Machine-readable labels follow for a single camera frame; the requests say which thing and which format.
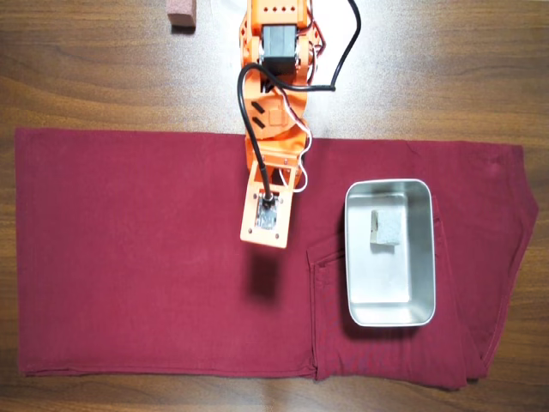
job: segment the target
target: maroon fabric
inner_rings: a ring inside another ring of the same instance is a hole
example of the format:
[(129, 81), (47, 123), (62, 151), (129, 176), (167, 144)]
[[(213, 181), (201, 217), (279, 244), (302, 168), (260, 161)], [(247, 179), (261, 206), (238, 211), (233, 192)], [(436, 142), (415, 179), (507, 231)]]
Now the maroon fabric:
[[(522, 157), (510, 145), (317, 139), (282, 251), (238, 238), (241, 136), (18, 130), (20, 369), (464, 386), (492, 363), (537, 216)], [(384, 178), (422, 179), (435, 199), (425, 327), (360, 328), (347, 312), (345, 194)]]

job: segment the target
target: pink eraser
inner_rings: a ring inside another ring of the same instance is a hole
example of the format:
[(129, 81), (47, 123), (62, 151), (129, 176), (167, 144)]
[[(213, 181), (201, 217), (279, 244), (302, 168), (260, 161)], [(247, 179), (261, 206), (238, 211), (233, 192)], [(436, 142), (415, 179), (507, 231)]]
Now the pink eraser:
[(166, 0), (172, 26), (196, 27), (196, 0)]

